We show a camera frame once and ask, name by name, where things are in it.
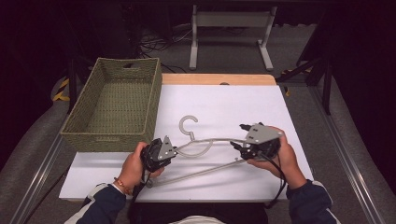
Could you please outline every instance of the metal frame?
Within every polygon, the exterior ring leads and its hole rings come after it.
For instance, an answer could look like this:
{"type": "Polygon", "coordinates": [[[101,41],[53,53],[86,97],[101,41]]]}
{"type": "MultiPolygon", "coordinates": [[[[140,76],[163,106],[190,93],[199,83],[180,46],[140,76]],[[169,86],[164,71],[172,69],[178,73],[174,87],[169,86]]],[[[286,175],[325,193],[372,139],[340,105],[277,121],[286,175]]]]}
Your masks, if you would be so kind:
{"type": "Polygon", "coordinates": [[[336,145],[336,152],[338,157],[340,158],[341,163],[344,166],[344,170],[346,171],[346,175],[350,181],[352,188],[355,190],[356,196],[358,197],[359,202],[361,203],[361,207],[363,209],[364,214],[367,216],[367,220],[370,223],[385,223],[384,219],[378,212],[378,209],[375,206],[375,202],[369,189],[367,188],[363,177],[361,176],[361,172],[358,169],[358,166],[354,162],[352,156],[349,154],[347,147],[344,145],[344,142],[341,138],[339,131],[337,130],[332,117],[326,113],[326,111],[321,106],[321,97],[320,92],[316,87],[308,87],[317,107],[322,116],[323,120],[326,122],[327,127],[332,135],[332,139],[336,145]]]}
{"type": "Polygon", "coordinates": [[[270,56],[267,50],[267,42],[274,23],[276,7],[272,7],[270,12],[216,12],[216,11],[198,11],[197,6],[192,10],[192,42],[190,54],[190,69],[197,68],[198,55],[198,27],[261,27],[265,29],[264,37],[259,39],[259,49],[262,54],[267,71],[273,71],[270,56]]]}

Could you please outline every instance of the person's right hand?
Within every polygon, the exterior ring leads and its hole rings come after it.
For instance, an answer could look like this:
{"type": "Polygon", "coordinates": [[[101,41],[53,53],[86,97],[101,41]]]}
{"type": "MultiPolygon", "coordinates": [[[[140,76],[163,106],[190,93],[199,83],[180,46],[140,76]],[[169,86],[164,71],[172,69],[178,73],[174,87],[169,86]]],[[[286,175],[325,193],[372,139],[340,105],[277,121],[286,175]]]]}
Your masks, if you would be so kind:
{"type": "MultiPolygon", "coordinates": [[[[283,133],[282,136],[279,138],[280,140],[279,152],[277,156],[273,158],[273,162],[276,163],[276,165],[278,165],[282,170],[283,174],[286,177],[286,181],[289,184],[289,188],[297,189],[306,183],[306,179],[303,173],[301,172],[300,167],[298,166],[294,149],[288,143],[286,135],[282,130],[275,127],[272,128],[283,133]]],[[[280,178],[280,172],[269,161],[256,161],[254,159],[250,159],[247,160],[247,163],[254,165],[258,168],[268,170],[273,175],[280,178]]]]}

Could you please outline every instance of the white board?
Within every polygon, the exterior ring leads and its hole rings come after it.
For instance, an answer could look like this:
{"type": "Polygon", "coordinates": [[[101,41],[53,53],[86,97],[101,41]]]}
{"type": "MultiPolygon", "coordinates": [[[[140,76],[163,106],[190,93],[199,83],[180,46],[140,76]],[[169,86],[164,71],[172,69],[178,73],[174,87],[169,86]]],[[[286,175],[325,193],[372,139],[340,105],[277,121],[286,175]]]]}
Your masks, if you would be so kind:
{"type": "MultiPolygon", "coordinates": [[[[184,128],[194,132],[196,140],[206,138],[244,139],[247,132],[239,124],[262,122],[286,132],[306,178],[313,179],[304,151],[292,124],[278,86],[206,86],[163,85],[159,104],[155,138],[169,136],[173,146],[181,146],[190,137],[178,128],[179,121],[188,119],[184,128]]],[[[205,144],[189,147],[185,152],[198,152],[205,144]]],[[[84,199],[100,183],[111,183],[118,176],[128,153],[77,153],[61,190],[60,198],[84,199]]],[[[242,160],[240,153],[228,142],[215,143],[203,156],[185,158],[177,155],[157,181],[192,174],[242,160]]],[[[241,163],[211,174],[200,175],[168,185],[144,188],[139,202],[268,202],[279,190],[279,179],[269,172],[241,163]]],[[[286,199],[286,189],[280,199],[286,199]]]]}

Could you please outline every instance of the wrist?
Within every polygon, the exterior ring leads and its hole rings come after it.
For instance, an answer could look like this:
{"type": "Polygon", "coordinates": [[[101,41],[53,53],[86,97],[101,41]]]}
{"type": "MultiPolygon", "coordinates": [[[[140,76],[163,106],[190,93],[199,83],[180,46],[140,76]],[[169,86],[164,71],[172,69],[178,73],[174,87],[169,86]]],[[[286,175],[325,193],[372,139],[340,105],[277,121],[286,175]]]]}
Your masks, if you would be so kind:
{"type": "Polygon", "coordinates": [[[285,173],[290,189],[297,189],[306,184],[306,179],[299,168],[285,173]]]}
{"type": "Polygon", "coordinates": [[[114,182],[113,184],[123,193],[123,194],[128,194],[128,195],[132,195],[132,190],[134,188],[130,188],[126,185],[124,185],[124,183],[122,182],[122,180],[120,180],[119,178],[114,177],[114,182]]]}

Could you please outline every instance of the green wicker basket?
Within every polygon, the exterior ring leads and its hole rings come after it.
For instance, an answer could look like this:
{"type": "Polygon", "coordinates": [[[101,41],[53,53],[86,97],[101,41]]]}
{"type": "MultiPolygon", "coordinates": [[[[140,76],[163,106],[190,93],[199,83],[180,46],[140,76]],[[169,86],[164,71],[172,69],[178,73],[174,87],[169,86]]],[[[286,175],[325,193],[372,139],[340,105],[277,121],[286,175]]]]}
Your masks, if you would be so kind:
{"type": "Polygon", "coordinates": [[[61,135],[83,152],[130,152],[151,142],[162,82],[159,59],[99,58],[61,135]]]}

